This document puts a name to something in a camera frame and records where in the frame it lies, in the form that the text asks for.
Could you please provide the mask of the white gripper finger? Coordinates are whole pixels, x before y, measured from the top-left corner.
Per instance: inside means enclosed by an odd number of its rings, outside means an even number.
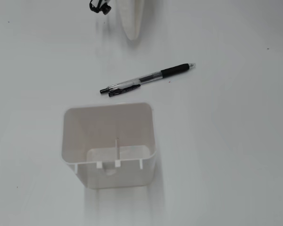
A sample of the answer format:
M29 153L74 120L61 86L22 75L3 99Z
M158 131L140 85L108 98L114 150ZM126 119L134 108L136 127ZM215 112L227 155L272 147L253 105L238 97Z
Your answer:
M136 40L142 23L142 0L118 0L117 7L127 38Z

